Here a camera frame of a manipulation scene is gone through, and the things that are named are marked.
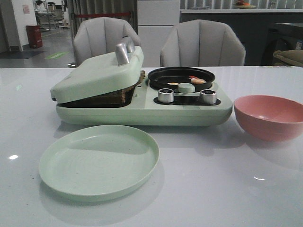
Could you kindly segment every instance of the pink bowl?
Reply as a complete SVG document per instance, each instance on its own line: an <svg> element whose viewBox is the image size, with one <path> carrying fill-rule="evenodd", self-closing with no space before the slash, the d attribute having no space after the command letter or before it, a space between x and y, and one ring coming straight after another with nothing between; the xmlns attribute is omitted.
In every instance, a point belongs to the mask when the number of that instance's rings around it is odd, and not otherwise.
<svg viewBox="0 0 303 227"><path fill-rule="evenodd" d="M289 99L243 96L234 101L234 110L239 125L262 140L291 140L303 132L303 105Z"/></svg>

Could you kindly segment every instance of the lid handle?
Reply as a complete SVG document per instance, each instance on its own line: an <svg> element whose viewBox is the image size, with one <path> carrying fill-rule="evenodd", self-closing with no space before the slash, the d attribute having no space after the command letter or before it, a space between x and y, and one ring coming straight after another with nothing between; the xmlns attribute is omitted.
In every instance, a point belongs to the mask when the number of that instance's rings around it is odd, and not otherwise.
<svg viewBox="0 0 303 227"><path fill-rule="evenodd" d="M131 37L126 36L116 45L116 57L118 65L124 65L130 62L128 53L134 52L134 42Z"/></svg>

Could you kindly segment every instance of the gray floor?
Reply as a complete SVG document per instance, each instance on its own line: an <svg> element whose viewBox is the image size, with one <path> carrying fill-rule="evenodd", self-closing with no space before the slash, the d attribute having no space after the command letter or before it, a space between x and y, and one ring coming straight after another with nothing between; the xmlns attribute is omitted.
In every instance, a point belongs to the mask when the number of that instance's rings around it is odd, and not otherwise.
<svg viewBox="0 0 303 227"><path fill-rule="evenodd" d="M70 29L52 29L42 32L41 35L42 47L24 50L39 54L33 57L26 56L28 59L17 59L13 53L0 53L0 68L67 68L69 63L75 61Z"/></svg>

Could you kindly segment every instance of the white table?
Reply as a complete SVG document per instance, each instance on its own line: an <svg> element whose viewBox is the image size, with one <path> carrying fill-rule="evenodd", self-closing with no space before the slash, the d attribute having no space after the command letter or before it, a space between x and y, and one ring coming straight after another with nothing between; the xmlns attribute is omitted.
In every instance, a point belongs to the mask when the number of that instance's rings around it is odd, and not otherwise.
<svg viewBox="0 0 303 227"><path fill-rule="evenodd" d="M204 69L232 100L268 94L303 103L303 68ZM160 147L147 183L108 202L59 197L41 181L38 162L56 140L86 127L62 122L49 92L72 70L0 69L1 227L302 226L303 136L258 140L234 114L212 127L139 126Z"/></svg>

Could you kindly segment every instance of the black plate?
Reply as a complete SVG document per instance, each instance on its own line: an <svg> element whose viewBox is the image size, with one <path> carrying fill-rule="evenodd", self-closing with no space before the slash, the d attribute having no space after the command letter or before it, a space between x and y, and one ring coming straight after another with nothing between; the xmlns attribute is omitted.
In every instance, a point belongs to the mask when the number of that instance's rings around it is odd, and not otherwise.
<svg viewBox="0 0 303 227"><path fill-rule="evenodd" d="M195 92L209 89L215 79L213 73L192 67L159 68L151 71L147 77L150 80L150 86L154 89L170 88L176 90L178 88L177 85L171 85L168 83L190 83L188 76L195 76L206 80L206 83L204 84L194 84Z"/></svg>

